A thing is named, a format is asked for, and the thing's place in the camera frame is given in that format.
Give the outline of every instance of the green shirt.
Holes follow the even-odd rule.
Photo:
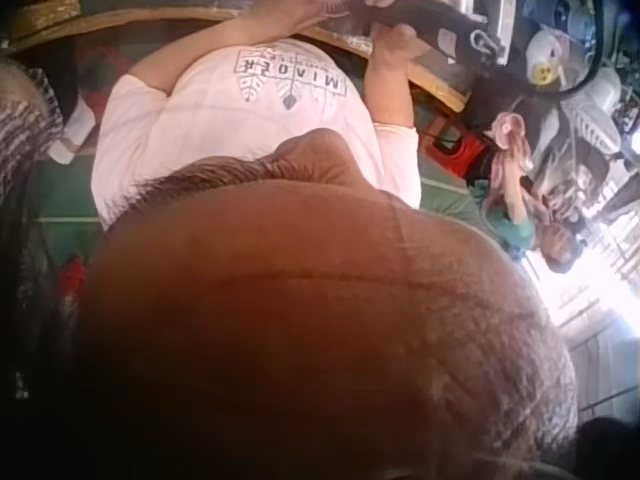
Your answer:
[[[504,204],[489,209],[486,216],[482,214],[479,205],[486,198],[488,182],[471,192],[464,180],[424,157],[420,157],[420,175],[422,210],[463,222],[488,235],[509,253],[533,247],[535,226],[530,218],[515,225]]]

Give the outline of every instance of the person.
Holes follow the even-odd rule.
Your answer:
[[[377,131],[378,148],[392,140],[385,145],[402,147],[397,155],[360,156],[375,144],[350,135],[362,120],[355,96],[340,106],[353,111],[331,124],[337,130],[298,131],[283,111],[263,123],[268,110],[252,120],[243,104],[221,108],[233,100],[245,35],[267,28],[275,42],[315,21],[318,5],[260,3],[166,47],[122,84],[135,91],[130,111],[122,85],[114,90],[93,179],[107,235],[77,318],[30,344],[39,368],[25,376],[28,395],[14,399],[32,420],[11,430],[11,452],[26,445],[25,460],[40,458],[15,460],[29,473],[489,479],[541,463],[571,467],[574,372],[539,297],[484,236],[413,208],[417,195],[407,196],[396,169],[415,155],[410,142],[396,143],[413,136],[396,103],[409,101],[412,53],[385,42],[406,27],[378,37],[370,68],[390,70],[368,77],[367,102],[384,124],[358,134]],[[192,57],[230,43],[177,80]],[[228,53],[235,63],[223,61]],[[209,70],[213,60],[226,67]],[[191,81],[190,103],[172,103]],[[399,90],[377,98],[372,81]],[[277,94],[274,83],[263,89],[255,101]],[[191,110],[189,129],[167,120],[179,106]],[[223,129],[226,138],[216,131],[224,122],[237,129]],[[271,143],[280,144],[263,154]],[[373,174],[376,165],[385,175]]]
[[[292,138],[306,143],[303,135],[320,128],[339,136],[325,135],[318,157],[347,148],[368,183],[417,207],[408,67],[428,47],[406,25],[378,28],[363,101],[326,54],[285,39],[324,12],[335,14],[335,3],[258,2],[247,15],[162,48],[121,78],[102,122],[92,178],[105,225],[142,182],[211,156],[265,158]],[[276,8],[290,10],[290,19]]]
[[[425,156],[420,157],[420,173],[422,210],[445,215],[473,227],[499,245],[512,260],[519,262],[526,252],[540,250],[552,272],[566,274],[582,255],[583,246],[570,228],[562,222],[549,221],[548,215],[535,215],[535,210],[530,214],[523,200],[520,205],[526,216],[520,224],[512,221],[506,202],[501,198],[492,200],[494,208],[483,208],[489,183],[483,177],[474,182],[475,189],[469,189],[467,182],[472,178],[471,172],[465,181]],[[526,181],[523,186],[519,170],[507,166],[505,181],[513,187],[509,190],[512,198],[522,199]]]

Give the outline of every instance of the pink cloth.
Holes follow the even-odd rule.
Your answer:
[[[502,189],[506,163],[516,162],[523,176],[533,168],[526,133],[524,119],[515,113],[501,113],[493,122],[488,136],[493,138],[502,151],[495,156],[491,168],[492,192]]]
[[[351,81],[322,51],[283,40],[215,51],[196,62],[173,95],[125,75],[102,122],[92,190],[98,212],[135,195],[136,185],[202,158],[251,161],[315,128],[347,141],[364,177],[418,207],[415,129],[374,124]]]

